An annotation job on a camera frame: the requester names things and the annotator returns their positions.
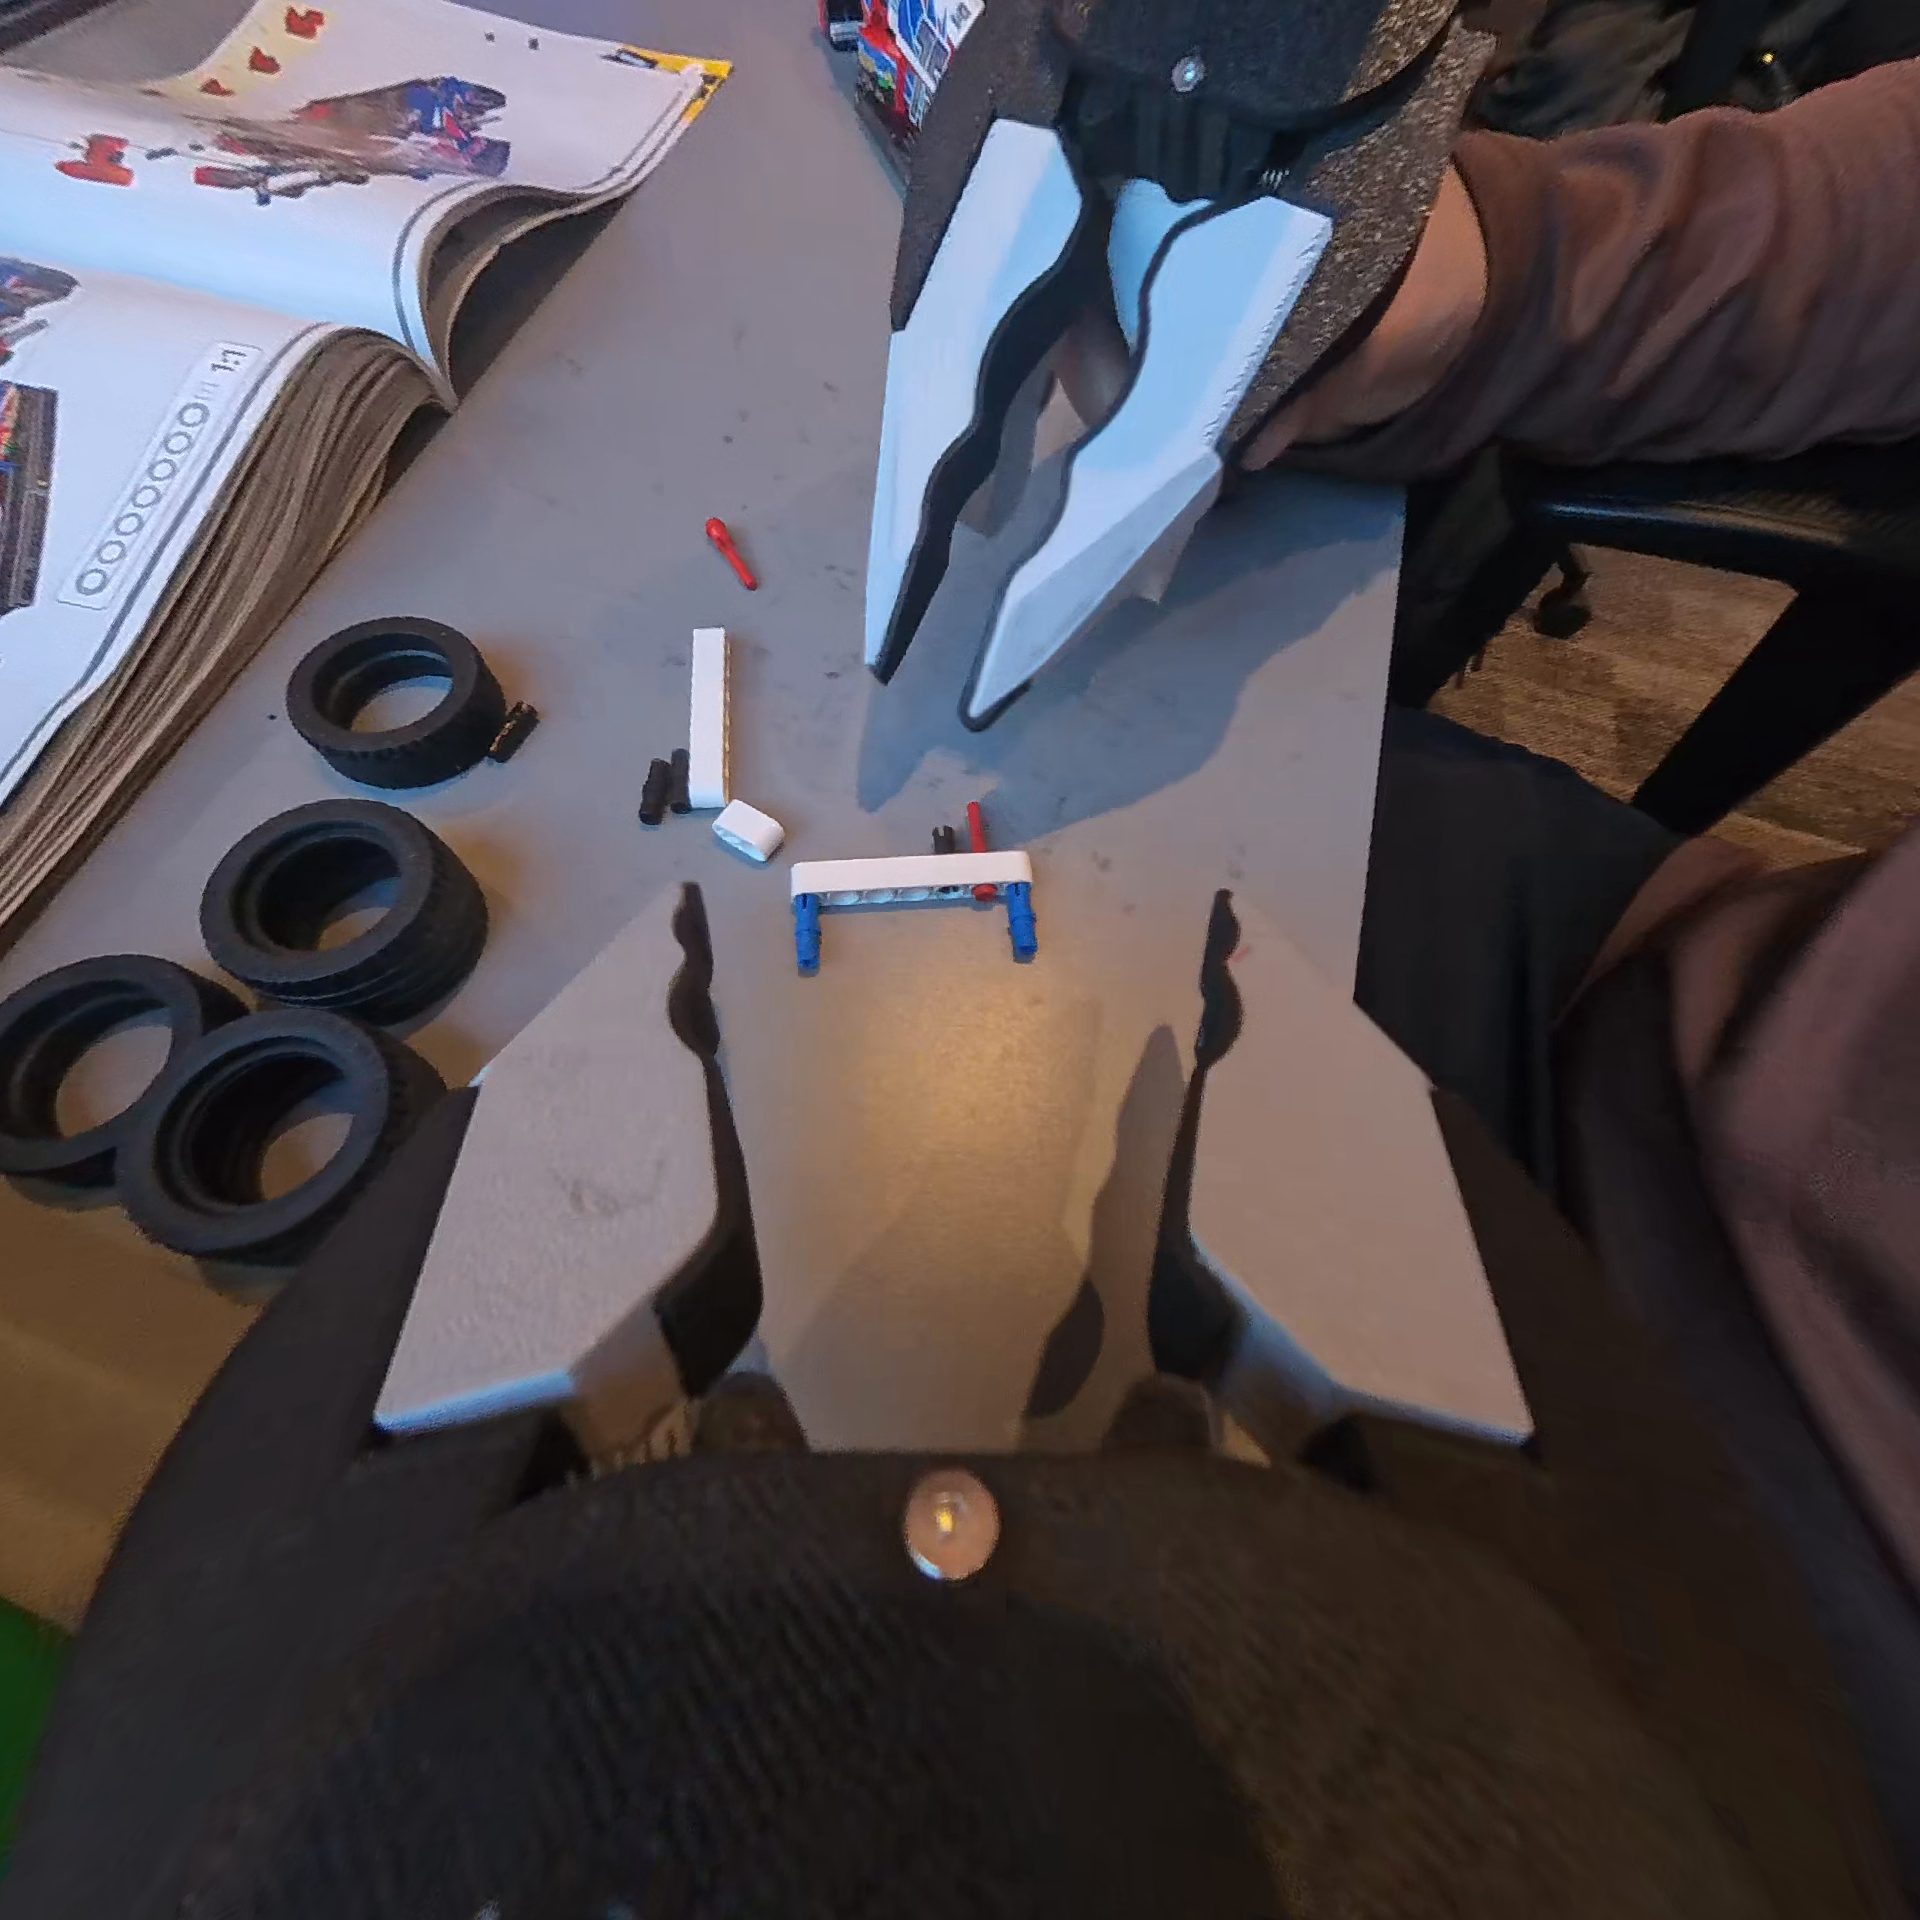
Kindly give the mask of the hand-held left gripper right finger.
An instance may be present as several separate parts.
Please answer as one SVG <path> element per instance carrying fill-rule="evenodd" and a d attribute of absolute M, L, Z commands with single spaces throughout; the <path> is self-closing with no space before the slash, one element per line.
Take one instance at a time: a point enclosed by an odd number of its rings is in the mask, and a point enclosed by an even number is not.
<path fill-rule="evenodd" d="M 1535 1432 L 1433 1082 L 1270 919 L 1215 895 L 1147 1339 L 1266 1455 L 1348 1417 Z"/>

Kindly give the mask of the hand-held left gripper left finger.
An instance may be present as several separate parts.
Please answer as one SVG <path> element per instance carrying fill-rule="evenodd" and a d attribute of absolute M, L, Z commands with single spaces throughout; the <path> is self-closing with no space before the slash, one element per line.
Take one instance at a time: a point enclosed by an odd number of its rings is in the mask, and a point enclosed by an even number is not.
<path fill-rule="evenodd" d="M 556 1409 L 587 1455 L 625 1455 L 751 1347 L 761 1257 L 721 1049 L 684 881 L 476 1079 L 377 1429 Z"/>

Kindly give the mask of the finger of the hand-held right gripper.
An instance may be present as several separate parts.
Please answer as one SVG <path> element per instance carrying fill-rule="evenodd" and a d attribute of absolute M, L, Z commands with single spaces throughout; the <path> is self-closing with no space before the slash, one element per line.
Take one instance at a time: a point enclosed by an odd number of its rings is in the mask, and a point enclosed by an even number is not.
<path fill-rule="evenodd" d="M 1160 182 L 1120 187 L 1108 271 L 1129 374 L 1071 448 L 1058 510 L 1000 592 L 960 709 L 970 729 L 990 726 L 1118 603 L 1164 595 L 1334 229 L 1328 213 L 1270 191 L 1175 201 Z"/>
<path fill-rule="evenodd" d="M 865 657 L 888 683 L 954 530 L 1089 271 L 1089 185 L 1056 125 L 926 125 L 911 177 L 874 485 Z"/>

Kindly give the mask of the white toy beam with pins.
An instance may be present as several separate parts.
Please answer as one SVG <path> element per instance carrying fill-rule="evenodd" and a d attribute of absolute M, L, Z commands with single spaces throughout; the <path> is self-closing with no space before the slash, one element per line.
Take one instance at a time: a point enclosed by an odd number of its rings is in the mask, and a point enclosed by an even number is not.
<path fill-rule="evenodd" d="M 977 895 L 1004 898 L 1034 883 L 1031 857 L 1009 853 L 865 854 L 796 862 L 790 898 L 809 898 L 824 912 L 856 905 L 935 905 Z"/>

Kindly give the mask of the person's right forearm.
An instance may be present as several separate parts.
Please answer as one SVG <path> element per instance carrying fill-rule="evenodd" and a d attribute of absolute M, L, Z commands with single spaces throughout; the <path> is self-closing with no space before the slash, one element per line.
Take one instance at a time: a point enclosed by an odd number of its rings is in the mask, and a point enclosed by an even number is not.
<path fill-rule="evenodd" d="M 1492 440 L 1607 463 L 1915 433 L 1913 58 L 1777 111 L 1475 133 L 1456 168 L 1486 304 L 1398 425 L 1398 470 L 1440 472 Z"/>

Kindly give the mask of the grey desk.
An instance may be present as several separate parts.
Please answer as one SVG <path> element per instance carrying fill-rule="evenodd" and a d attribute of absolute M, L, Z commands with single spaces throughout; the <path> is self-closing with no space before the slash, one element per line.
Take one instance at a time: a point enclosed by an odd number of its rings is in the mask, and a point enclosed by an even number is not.
<path fill-rule="evenodd" d="M 1147 1366 L 1217 889 L 1353 985 L 1402 502 L 1294 472 L 1240 489 L 1158 606 L 1118 608 L 982 734 L 955 704 L 1000 552 L 960 534 L 879 686 L 859 610 L 899 202 L 811 5 L 504 8 L 734 74 L 20 937 L 6 991 L 97 953 L 204 969 L 217 858 L 338 789 L 281 717 L 297 657 L 361 617 L 440 617 L 543 721 L 512 762 L 418 801 L 492 906 L 420 1053 L 464 1082 L 632 917 L 700 881 L 759 1336 L 807 1434 L 1091 1448 Z M 705 625 L 734 640 L 736 789 L 793 854 L 912 853 L 982 800 L 1035 862 L 1035 962 L 995 912 L 882 906 L 831 914 L 801 975 L 784 865 L 695 817 L 639 825 Z"/>

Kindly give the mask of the person's right hand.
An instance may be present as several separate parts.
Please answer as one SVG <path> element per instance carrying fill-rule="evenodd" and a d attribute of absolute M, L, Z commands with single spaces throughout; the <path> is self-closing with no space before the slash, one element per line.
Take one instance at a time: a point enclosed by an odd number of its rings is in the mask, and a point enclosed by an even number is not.
<path fill-rule="evenodd" d="M 1240 466 L 1260 470 L 1297 448 L 1351 440 L 1403 416 L 1466 352 L 1489 287 L 1482 216 L 1450 165 L 1395 294 L 1351 349 L 1262 425 Z"/>

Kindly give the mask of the black rubber toy tire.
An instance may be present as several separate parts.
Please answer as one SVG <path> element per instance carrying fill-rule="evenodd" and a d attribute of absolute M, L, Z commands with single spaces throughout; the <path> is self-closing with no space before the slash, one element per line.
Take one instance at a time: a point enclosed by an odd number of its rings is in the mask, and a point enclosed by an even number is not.
<path fill-rule="evenodd" d="M 234 842 L 204 883 L 199 930 L 263 1001 L 400 1023 L 468 977 L 490 905 L 415 813 L 318 800 Z"/>
<path fill-rule="evenodd" d="M 312 1097 L 347 1118 L 327 1162 L 268 1194 L 270 1142 Z M 407 1043 L 347 1014 L 268 1009 L 193 1039 L 115 1155 L 115 1194 L 161 1247 L 216 1264 L 299 1264 L 447 1094 Z"/>
<path fill-rule="evenodd" d="M 403 726 L 358 714 L 403 680 L 443 680 L 440 701 Z M 327 766 L 361 785 L 443 784 L 490 755 L 510 704 L 471 638 L 418 614 L 358 622 L 321 640 L 287 688 L 287 717 Z"/>
<path fill-rule="evenodd" d="M 150 953 L 97 955 L 36 975 L 2 1002 L 2 1171 L 15 1183 L 107 1192 L 187 1058 L 250 1007 L 224 985 Z M 168 1053 L 118 1114 L 67 1133 L 59 1088 L 111 1030 L 155 1017 Z"/>

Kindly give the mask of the colourful printed box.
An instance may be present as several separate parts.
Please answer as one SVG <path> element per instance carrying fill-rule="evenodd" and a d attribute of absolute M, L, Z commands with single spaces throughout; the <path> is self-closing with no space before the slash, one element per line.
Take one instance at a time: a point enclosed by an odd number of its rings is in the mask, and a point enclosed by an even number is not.
<path fill-rule="evenodd" d="M 831 48 L 856 61 L 856 102 L 894 146 L 911 149 L 954 53 L 983 1 L 816 1 Z"/>

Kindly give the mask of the person's black trousers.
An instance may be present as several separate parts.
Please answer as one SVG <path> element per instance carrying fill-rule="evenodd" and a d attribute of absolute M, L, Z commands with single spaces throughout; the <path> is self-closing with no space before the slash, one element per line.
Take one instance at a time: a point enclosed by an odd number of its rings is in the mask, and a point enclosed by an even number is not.
<path fill-rule="evenodd" d="M 1551 1198 L 1563 1191 L 1555 1029 L 1682 846 L 1559 759 L 1435 711 L 1386 711 L 1358 1007 Z"/>

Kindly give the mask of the person's brown shirt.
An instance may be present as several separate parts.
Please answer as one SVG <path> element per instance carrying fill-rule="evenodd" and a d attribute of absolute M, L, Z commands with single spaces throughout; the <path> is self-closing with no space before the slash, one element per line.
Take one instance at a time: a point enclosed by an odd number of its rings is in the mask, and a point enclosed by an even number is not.
<path fill-rule="evenodd" d="M 1576 1215 L 1800 1575 L 1874 1744 L 1915 1744 L 1918 842 L 1628 898 L 1559 1037 Z"/>

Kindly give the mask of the long white toy beam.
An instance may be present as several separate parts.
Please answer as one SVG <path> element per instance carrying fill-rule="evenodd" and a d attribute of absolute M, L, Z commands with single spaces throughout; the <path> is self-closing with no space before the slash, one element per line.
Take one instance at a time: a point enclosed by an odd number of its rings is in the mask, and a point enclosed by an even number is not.
<path fill-rule="evenodd" d="M 687 790 L 695 811 L 718 811 L 731 800 L 731 651 L 721 625 L 691 634 Z"/>

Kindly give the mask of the black office chair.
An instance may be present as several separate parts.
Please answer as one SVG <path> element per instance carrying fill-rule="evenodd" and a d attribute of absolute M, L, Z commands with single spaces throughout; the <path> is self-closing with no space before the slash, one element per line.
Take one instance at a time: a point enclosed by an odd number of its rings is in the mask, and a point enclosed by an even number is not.
<path fill-rule="evenodd" d="M 1486 448 L 1408 496 L 1387 701 L 1420 709 L 1548 571 L 1538 633 L 1586 623 L 1586 547 L 1787 584 L 1792 600 L 1635 807 L 1700 833 L 1915 675 L 1918 450 L 1831 442 L 1780 461 L 1558 466 Z"/>

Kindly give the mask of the green plastic box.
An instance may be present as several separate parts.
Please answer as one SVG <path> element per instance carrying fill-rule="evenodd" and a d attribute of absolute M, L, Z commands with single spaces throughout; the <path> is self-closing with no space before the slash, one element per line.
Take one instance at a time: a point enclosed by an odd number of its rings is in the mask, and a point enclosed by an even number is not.
<path fill-rule="evenodd" d="M 2 1872 L 67 1653 L 67 1632 L 2 1599 Z"/>

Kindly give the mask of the open instruction booklet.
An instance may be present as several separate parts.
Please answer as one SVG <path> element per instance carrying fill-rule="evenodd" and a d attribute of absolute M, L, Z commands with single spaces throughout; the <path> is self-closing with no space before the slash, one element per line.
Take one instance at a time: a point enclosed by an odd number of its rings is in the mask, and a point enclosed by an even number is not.
<path fill-rule="evenodd" d="M 347 1 L 169 78 L 6 61 L 6 945 L 458 407 L 496 253 L 625 201 L 730 73 Z"/>

